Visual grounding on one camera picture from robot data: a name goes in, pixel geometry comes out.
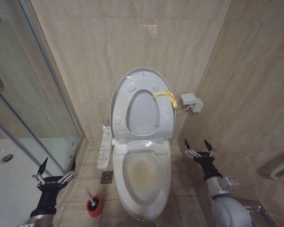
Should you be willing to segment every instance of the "wall tile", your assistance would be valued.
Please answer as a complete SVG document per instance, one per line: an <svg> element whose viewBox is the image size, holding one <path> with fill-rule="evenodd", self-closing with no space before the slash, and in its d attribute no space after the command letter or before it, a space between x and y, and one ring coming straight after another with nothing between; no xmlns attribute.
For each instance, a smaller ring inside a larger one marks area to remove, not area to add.
<svg viewBox="0 0 284 227"><path fill-rule="evenodd" d="M284 23L284 0L273 0L264 23Z"/></svg>
<svg viewBox="0 0 284 227"><path fill-rule="evenodd" d="M225 82L230 79L258 25L258 22L224 21L204 71L206 77L201 78L197 89L197 95L204 103L203 109L214 108L219 102L227 85Z"/></svg>
<svg viewBox="0 0 284 227"><path fill-rule="evenodd" d="M228 8L230 0L188 0L184 18L220 20Z"/></svg>
<svg viewBox="0 0 284 227"><path fill-rule="evenodd" d="M186 0L145 0L143 17L182 18Z"/></svg>
<svg viewBox="0 0 284 227"><path fill-rule="evenodd" d="M208 139L218 150L216 167L240 182L233 195L260 201L284 226L284 200L279 199L284 182L259 174L284 154L284 1L271 6L253 1L251 6L232 1L197 89L204 108L187 114L179 142L187 138L202 151ZM200 168L194 172L202 174ZM206 185L194 181L194 186L203 200L199 192Z"/></svg>
<svg viewBox="0 0 284 227"><path fill-rule="evenodd" d="M261 21L272 0L232 0L226 20Z"/></svg>
<svg viewBox="0 0 284 227"><path fill-rule="evenodd" d="M74 3L68 3L50 2L53 9L60 10L53 13L46 10L46 3L33 1L89 142L100 142L102 132L97 128L109 116L99 108L109 109L115 86L129 70L157 70L167 79L178 101L181 93L195 92L228 7L228 1L222 2L210 21L180 19L185 0L123 0L118 4L81 0L72 12L69 9ZM89 13L92 5L100 12ZM174 139L183 119L177 116Z"/></svg>

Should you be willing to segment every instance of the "beige floor tile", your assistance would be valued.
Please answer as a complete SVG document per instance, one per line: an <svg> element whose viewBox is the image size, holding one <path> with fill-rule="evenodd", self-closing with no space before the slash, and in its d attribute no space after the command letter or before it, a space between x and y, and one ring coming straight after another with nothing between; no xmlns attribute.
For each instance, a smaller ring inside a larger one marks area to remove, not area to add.
<svg viewBox="0 0 284 227"><path fill-rule="evenodd" d="M172 140L170 142L170 155L171 155L171 162L182 162L182 154L180 148L178 146L177 141Z"/></svg>
<svg viewBox="0 0 284 227"><path fill-rule="evenodd" d="M100 143L90 143L84 158L84 165L96 165L98 162L98 155L100 151Z"/></svg>
<svg viewBox="0 0 284 227"><path fill-rule="evenodd" d="M176 197L176 200L183 227L207 227L197 197Z"/></svg>
<svg viewBox="0 0 284 227"><path fill-rule="evenodd" d="M101 215L90 217L85 206L86 202L66 203L59 227L99 227Z"/></svg>
<svg viewBox="0 0 284 227"><path fill-rule="evenodd" d="M79 177L68 201L86 201L86 187L89 188L92 195L99 195L104 198L105 184L100 184L102 171L97 168L97 165L82 166Z"/></svg>
<svg viewBox="0 0 284 227"><path fill-rule="evenodd" d="M195 189L184 162L171 163L171 184L176 196L195 196Z"/></svg>
<svg viewBox="0 0 284 227"><path fill-rule="evenodd" d="M113 155L112 154L110 156L108 170L109 171L114 170ZM106 184L104 200L118 200L118 199L119 199L119 196L118 196L118 192L117 192L117 186L115 184L115 176L113 176L113 182Z"/></svg>
<svg viewBox="0 0 284 227"><path fill-rule="evenodd" d="M53 227L58 227L64 208L65 208L66 203L60 208L60 210L57 211L57 213L55 214L54 218L53 218Z"/></svg>
<svg viewBox="0 0 284 227"><path fill-rule="evenodd" d="M117 186L115 184L115 178L113 178L112 183L106 184L104 200L118 200L118 199L119 196L117 192Z"/></svg>
<svg viewBox="0 0 284 227"><path fill-rule="evenodd" d="M104 202L101 227L181 227L181 221L176 206L173 191L170 193L169 201L158 218L141 222L132 218L123 208L119 200Z"/></svg>

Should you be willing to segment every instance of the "toilet brush holder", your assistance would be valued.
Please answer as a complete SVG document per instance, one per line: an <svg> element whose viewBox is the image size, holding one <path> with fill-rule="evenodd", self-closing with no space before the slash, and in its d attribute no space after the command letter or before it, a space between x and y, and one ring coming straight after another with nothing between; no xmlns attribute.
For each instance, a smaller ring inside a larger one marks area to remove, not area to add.
<svg viewBox="0 0 284 227"><path fill-rule="evenodd" d="M89 215L93 218L99 216L102 213L103 210L103 201L100 199L99 196L95 195L92 197L92 200L95 202L95 205L92 205L92 202L90 200L87 200L86 202L86 210L89 213Z"/></svg>

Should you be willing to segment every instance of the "floor drain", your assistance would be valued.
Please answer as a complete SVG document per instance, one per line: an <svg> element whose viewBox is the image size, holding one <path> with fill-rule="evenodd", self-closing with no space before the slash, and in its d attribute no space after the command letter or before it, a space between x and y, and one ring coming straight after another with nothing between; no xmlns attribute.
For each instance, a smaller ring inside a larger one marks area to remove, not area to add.
<svg viewBox="0 0 284 227"><path fill-rule="evenodd" d="M1 160L2 162L8 162L10 161L14 156L12 154L5 155Z"/></svg>
<svg viewBox="0 0 284 227"><path fill-rule="evenodd" d="M113 171L102 172L101 183L112 183L113 174Z"/></svg>

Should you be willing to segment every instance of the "electrical cable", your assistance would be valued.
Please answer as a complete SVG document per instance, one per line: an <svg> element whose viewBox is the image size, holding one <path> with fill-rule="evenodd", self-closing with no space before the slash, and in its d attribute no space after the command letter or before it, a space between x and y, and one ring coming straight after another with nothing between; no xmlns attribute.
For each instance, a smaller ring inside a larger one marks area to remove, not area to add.
<svg viewBox="0 0 284 227"><path fill-rule="evenodd" d="M190 107L191 107L191 105L189 105L189 106L188 106L187 108L185 108L184 110L180 110L180 111L176 112L176 114L178 114L178 113L180 113L180 112L183 112L183 111L185 111L185 110L188 110Z"/></svg>

